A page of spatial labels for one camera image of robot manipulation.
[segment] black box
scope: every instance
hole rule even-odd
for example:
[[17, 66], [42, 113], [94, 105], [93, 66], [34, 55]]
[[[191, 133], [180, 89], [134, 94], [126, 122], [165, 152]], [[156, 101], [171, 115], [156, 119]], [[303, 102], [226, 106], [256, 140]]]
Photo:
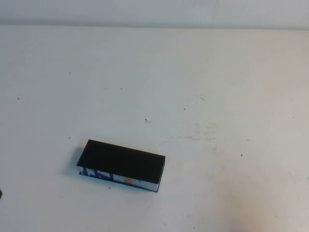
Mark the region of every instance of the black box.
[[165, 156], [88, 140], [80, 174], [158, 192]]

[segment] white wall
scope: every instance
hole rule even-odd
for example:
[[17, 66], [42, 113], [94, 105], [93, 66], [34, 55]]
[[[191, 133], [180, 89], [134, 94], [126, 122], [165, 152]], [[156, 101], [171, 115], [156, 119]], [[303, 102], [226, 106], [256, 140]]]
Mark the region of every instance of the white wall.
[[309, 29], [309, 0], [0, 0], [0, 23]]

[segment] black lid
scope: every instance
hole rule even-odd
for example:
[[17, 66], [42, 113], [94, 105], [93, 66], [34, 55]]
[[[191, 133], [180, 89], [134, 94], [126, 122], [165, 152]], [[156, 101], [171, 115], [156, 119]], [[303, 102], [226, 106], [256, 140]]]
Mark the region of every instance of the black lid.
[[88, 140], [77, 166], [158, 184], [164, 163], [165, 156]]

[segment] white table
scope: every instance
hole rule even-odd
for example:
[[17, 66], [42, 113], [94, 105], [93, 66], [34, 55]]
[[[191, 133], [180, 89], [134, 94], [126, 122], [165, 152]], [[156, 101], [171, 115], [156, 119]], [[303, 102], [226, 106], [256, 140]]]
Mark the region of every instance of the white table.
[[[88, 139], [159, 192], [78, 175]], [[307, 232], [308, 143], [309, 31], [0, 26], [1, 232]]]

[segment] rectangular box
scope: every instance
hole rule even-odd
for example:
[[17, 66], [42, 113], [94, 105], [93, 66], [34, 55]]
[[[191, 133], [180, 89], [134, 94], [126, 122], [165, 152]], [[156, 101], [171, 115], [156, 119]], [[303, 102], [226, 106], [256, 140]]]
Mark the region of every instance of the rectangular box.
[[80, 174], [158, 192], [165, 156], [88, 140]]

